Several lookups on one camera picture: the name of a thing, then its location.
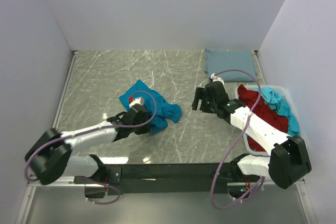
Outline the teal blue t-shirt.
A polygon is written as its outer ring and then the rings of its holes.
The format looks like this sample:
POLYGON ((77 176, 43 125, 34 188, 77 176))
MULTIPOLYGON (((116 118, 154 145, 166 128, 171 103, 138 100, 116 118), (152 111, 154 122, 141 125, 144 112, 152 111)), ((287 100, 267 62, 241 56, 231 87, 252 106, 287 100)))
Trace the teal blue t-shirt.
POLYGON ((128 111, 129 110, 129 98, 133 99, 142 97, 144 99, 144 106, 146 107, 149 117, 151 117, 155 111, 154 98, 156 102, 156 114, 155 117, 149 122, 151 133, 155 134, 164 130, 168 126, 167 119, 174 123, 180 120, 182 115, 181 107, 178 104, 170 104, 156 91, 150 89, 144 82, 138 80, 125 94, 119 97, 121 104, 128 111))

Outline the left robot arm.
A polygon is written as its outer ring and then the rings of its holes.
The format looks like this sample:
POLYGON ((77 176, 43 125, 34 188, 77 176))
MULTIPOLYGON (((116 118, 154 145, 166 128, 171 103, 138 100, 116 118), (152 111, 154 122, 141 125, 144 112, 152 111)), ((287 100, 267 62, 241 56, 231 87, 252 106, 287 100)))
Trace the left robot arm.
POLYGON ((26 165, 42 185, 49 185, 62 176, 82 176, 93 183, 107 182, 110 180, 107 166, 97 155, 73 154, 94 145, 113 143, 132 133, 148 133, 149 119, 145 106, 135 104, 127 112, 84 129, 59 132, 52 128, 27 152, 26 165))

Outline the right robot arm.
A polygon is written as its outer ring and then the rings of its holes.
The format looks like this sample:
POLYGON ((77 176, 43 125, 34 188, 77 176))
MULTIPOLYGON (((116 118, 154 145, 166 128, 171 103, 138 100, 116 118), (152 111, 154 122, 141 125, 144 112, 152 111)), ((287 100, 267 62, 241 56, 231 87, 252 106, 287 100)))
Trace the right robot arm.
POLYGON ((228 124, 242 130, 266 151, 267 156, 243 154, 231 161, 230 175, 241 182, 248 175, 269 177, 286 189, 311 172, 306 143, 301 136, 290 136, 268 124, 238 99, 230 99, 219 81, 197 88, 193 110, 214 113, 228 124))

